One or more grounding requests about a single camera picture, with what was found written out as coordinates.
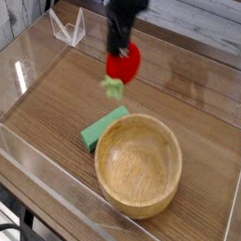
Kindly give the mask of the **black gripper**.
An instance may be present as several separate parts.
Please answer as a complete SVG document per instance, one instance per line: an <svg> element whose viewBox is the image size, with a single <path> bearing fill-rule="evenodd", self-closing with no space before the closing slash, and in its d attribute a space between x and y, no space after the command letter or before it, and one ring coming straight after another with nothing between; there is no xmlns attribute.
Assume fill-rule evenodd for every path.
<svg viewBox="0 0 241 241"><path fill-rule="evenodd" d="M137 14L148 9L149 0L109 0L107 3L107 50L112 56L128 57L132 25Z"/></svg>

